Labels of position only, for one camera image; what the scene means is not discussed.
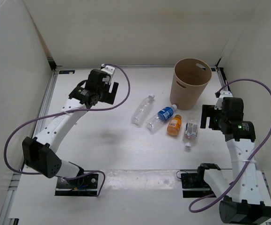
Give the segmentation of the blue sticker label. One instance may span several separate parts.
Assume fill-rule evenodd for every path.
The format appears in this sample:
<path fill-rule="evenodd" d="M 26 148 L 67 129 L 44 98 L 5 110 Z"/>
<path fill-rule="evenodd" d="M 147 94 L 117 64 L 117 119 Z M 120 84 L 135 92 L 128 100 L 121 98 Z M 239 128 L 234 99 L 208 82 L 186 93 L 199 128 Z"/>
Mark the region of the blue sticker label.
<path fill-rule="evenodd" d="M 71 74 L 74 74 L 74 73 L 75 73 L 74 70 L 60 70 L 59 71 L 60 75 L 67 75 L 67 74 L 71 75 Z"/>

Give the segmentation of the left aluminium frame rail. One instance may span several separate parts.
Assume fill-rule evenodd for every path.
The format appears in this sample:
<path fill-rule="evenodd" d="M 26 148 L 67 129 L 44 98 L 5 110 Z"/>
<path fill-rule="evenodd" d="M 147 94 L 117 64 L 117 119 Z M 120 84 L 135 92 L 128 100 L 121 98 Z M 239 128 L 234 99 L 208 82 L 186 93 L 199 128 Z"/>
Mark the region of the left aluminium frame rail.
<path fill-rule="evenodd" d="M 57 75 L 55 75 L 55 69 L 54 69 L 54 70 L 52 70 L 52 73 L 51 73 L 51 76 L 50 76 L 50 79 L 49 79 L 49 82 L 48 82 L 48 85 L 47 85 L 47 88 L 46 88 L 46 91 L 44 94 L 44 98 L 42 100 L 42 104 L 40 107 L 38 117 L 45 116 L 47 114 L 47 112 L 49 111 L 49 105 L 50 105 L 52 94 L 54 91 L 56 79 L 57 79 Z M 42 120 L 35 122 L 34 130 L 33 130 L 31 137 L 34 137 L 41 130 L 42 123 L 43 123 Z"/>

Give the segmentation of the right black frame rail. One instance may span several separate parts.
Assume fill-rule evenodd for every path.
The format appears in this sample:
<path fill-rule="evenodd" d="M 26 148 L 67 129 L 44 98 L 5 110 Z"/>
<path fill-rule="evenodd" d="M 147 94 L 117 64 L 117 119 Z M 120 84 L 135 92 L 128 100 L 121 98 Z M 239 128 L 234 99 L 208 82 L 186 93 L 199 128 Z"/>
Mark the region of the right black frame rail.
<path fill-rule="evenodd" d="M 217 67 L 217 73 L 218 73 L 218 77 L 219 77 L 219 81 L 221 86 L 224 86 L 225 84 L 228 83 L 225 72 L 224 72 L 224 68 L 223 67 Z"/>

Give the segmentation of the clear bottle white label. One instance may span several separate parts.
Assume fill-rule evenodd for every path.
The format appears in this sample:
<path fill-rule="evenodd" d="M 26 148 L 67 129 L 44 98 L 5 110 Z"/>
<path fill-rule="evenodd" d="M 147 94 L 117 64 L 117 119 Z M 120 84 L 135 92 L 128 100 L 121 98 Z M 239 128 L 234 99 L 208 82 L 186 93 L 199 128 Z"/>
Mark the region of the clear bottle white label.
<path fill-rule="evenodd" d="M 189 119 L 185 125 L 183 142 L 186 150 L 191 150 L 198 136 L 198 120 Z"/>

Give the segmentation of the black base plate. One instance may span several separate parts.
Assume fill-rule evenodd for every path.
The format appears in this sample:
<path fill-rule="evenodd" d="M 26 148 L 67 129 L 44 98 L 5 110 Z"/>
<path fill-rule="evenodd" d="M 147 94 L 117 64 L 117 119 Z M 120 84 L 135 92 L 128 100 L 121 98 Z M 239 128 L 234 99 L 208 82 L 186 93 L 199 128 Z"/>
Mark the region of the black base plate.
<path fill-rule="evenodd" d="M 55 196 L 74 196 L 74 197 L 97 197 L 99 172 L 90 172 L 89 175 L 77 180 L 66 181 L 58 178 L 55 187 Z"/>
<path fill-rule="evenodd" d="M 207 183 L 198 180 L 198 174 L 196 172 L 179 170 L 176 176 L 182 184 L 183 198 L 200 198 L 207 195 L 216 197 Z"/>

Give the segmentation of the brown round bin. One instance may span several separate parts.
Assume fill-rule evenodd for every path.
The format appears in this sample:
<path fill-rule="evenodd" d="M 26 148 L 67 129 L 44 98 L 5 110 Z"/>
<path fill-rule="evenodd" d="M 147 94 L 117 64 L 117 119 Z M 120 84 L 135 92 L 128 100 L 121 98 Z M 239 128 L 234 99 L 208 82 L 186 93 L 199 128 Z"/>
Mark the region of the brown round bin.
<path fill-rule="evenodd" d="M 178 61 L 174 67 L 169 97 L 171 104 L 180 110 L 193 108 L 211 77 L 211 68 L 201 60 L 186 58 Z"/>

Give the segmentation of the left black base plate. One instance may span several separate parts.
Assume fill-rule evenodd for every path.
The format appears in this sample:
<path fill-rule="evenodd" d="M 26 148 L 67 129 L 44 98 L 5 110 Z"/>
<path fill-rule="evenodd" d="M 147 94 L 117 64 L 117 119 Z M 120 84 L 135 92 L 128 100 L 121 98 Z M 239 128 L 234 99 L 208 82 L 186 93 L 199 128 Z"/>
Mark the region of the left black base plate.
<path fill-rule="evenodd" d="M 97 197 L 99 172 L 90 172 L 89 175 L 77 180 L 66 181 L 58 178 L 55 187 L 55 196 L 74 196 L 74 197 Z"/>

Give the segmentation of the orange plastic bottle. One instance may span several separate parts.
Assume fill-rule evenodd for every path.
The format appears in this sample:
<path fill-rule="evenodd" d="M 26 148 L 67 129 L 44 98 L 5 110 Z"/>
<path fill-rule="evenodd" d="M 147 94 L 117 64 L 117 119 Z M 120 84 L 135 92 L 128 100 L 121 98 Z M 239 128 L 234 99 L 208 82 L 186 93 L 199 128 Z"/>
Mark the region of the orange plastic bottle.
<path fill-rule="evenodd" d="M 169 136 L 173 136 L 173 137 L 178 136 L 180 128 L 181 128 L 181 125 L 182 125 L 182 117 L 181 117 L 181 115 L 177 114 L 168 123 L 167 134 Z"/>

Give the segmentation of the blue label plastic bottle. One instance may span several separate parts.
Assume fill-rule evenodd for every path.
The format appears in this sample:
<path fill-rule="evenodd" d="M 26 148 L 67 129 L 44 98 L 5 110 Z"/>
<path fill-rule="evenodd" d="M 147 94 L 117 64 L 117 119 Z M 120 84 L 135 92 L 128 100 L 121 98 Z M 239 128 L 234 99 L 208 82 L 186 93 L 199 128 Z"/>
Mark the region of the blue label plastic bottle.
<path fill-rule="evenodd" d="M 173 116 L 176 109 L 177 105 L 162 108 L 146 122 L 146 128 L 152 134 L 157 132 L 165 124 L 165 122 Z"/>

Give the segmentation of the clear plastic bottle white cap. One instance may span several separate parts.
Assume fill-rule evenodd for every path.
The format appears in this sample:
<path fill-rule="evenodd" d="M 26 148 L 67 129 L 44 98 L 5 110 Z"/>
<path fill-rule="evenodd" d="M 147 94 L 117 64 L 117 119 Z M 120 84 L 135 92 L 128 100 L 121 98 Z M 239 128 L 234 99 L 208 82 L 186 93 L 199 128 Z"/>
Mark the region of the clear plastic bottle white cap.
<path fill-rule="evenodd" d="M 140 127 L 144 123 L 150 111 L 152 110 L 154 98 L 155 95 L 152 94 L 142 100 L 142 102 L 131 117 L 132 124 Z"/>

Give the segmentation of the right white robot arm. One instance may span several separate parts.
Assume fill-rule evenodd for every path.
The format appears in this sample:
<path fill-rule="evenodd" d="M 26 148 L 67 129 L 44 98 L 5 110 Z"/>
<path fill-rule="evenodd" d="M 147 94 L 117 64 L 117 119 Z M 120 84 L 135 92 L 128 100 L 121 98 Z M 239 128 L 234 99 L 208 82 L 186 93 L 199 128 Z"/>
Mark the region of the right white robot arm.
<path fill-rule="evenodd" d="M 244 104 L 241 98 L 223 97 L 217 105 L 203 105 L 201 128 L 219 130 L 225 136 L 231 157 L 233 181 L 225 181 L 215 164 L 202 164 L 196 175 L 200 187 L 210 186 L 219 203 L 220 219 L 225 224 L 260 225 L 271 218 L 271 206 L 264 203 L 257 181 L 255 159 L 255 129 L 243 119 Z"/>

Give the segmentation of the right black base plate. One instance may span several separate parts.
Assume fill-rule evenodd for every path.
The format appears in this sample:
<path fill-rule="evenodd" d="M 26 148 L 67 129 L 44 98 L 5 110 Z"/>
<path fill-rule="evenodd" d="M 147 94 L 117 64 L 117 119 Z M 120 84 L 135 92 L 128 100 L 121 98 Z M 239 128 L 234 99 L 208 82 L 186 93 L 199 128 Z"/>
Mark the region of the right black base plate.
<path fill-rule="evenodd" d="M 200 198 L 207 195 L 216 197 L 207 183 L 198 180 L 198 174 L 196 172 L 179 170 L 176 176 L 182 184 L 183 198 Z"/>

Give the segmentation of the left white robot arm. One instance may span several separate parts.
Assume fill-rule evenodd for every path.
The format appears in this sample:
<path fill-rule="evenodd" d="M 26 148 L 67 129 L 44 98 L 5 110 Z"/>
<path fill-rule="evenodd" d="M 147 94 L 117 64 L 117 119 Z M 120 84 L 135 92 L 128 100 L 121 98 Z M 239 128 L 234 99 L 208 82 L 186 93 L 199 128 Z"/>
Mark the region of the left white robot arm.
<path fill-rule="evenodd" d="M 118 83 L 112 83 L 115 68 L 103 64 L 100 69 L 90 71 L 88 78 L 79 82 L 69 94 L 61 111 L 35 137 L 26 137 L 22 142 L 24 163 L 47 178 L 61 177 L 75 188 L 84 182 L 82 167 L 57 156 L 57 150 L 77 121 L 98 102 L 112 105 Z"/>

